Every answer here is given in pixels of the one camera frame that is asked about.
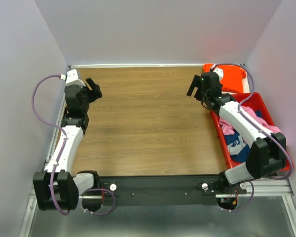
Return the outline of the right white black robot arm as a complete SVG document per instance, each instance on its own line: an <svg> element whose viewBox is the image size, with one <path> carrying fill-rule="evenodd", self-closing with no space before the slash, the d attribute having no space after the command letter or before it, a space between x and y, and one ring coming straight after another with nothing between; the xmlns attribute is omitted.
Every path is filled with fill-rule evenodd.
<svg viewBox="0 0 296 237"><path fill-rule="evenodd" d="M220 192L227 194L243 181L265 177L286 166L285 136L263 127L241 108L232 95L223 94L217 73L195 75L186 94L230 123L250 148L245 162L218 175L215 187Z"/></svg>

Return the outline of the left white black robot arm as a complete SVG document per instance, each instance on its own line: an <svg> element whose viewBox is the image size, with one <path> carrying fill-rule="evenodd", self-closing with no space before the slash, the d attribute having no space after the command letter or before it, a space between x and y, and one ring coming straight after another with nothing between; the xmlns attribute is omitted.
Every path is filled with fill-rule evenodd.
<svg viewBox="0 0 296 237"><path fill-rule="evenodd" d="M76 209L78 199L86 192L94 195L99 191L100 181L96 171L81 171L71 175L77 148L88 127L90 103L102 97L100 87L91 78L82 81L77 73L58 75L65 81L66 108L60 125L61 136L51 160L44 170L33 177L33 185L40 210L57 210L68 215Z"/></svg>

